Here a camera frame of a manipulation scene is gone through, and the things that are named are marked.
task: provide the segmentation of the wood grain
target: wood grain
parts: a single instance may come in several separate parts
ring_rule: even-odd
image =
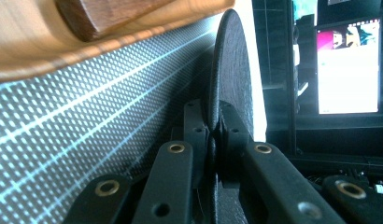
[[[218,14],[234,0],[176,0],[102,39],[70,31],[54,0],[0,1],[0,82],[37,77]]]
[[[175,0],[56,0],[69,28],[92,41]]]

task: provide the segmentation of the colorful image on screen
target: colorful image on screen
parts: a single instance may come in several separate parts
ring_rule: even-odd
[[[320,114],[378,111],[379,19],[317,30]]]

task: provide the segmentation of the black disc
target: black disc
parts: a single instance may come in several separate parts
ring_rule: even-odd
[[[238,14],[227,10],[216,39],[208,109],[208,123],[218,123],[219,100],[234,105],[253,134],[253,104],[249,59],[244,29]]]

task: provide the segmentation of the wooden edge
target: wooden edge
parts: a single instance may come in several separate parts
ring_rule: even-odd
[[[89,45],[77,50],[60,53],[58,56],[48,58],[47,60],[36,60],[27,63],[24,62],[12,66],[11,70],[8,70],[8,65],[5,65],[2,68],[0,67],[0,83],[42,76],[58,69],[67,67],[68,65],[82,62],[92,57],[99,56],[103,53],[134,44],[137,41],[148,39],[155,35],[160,35],[164,32],[174,30],[181,26],[219,14],[226,9],[228,9],[228,7],[213,11],[209,14],[197,14],[196,16],[187,18],[185,20],[170,22],[166,25],[156,26],[133,34],[116,37],[114,39],[103,40],[102,42],[95,45]]]
[[[88,14],[81,1],[56,0],[55,4],[73,35],[82,41],[89,41],[92,36],[97,34],[98,31],[89,20]]]

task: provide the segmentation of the black plastic mechanism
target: black plastic mechanism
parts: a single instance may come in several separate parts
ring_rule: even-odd
[[[234,11],[223,17],[225,25],[240,25]],[[93,180],[64,222],[216,224],[219,181],[239,189],[248,223],[383,222],[383,196],[363,182],[336,175],[317,185],[278,148],[254,142],[236,108],[220,101],[219,72],[208,102],[184,105],[184,127],[174,128],[173,141],[160,147],[149,177]]]

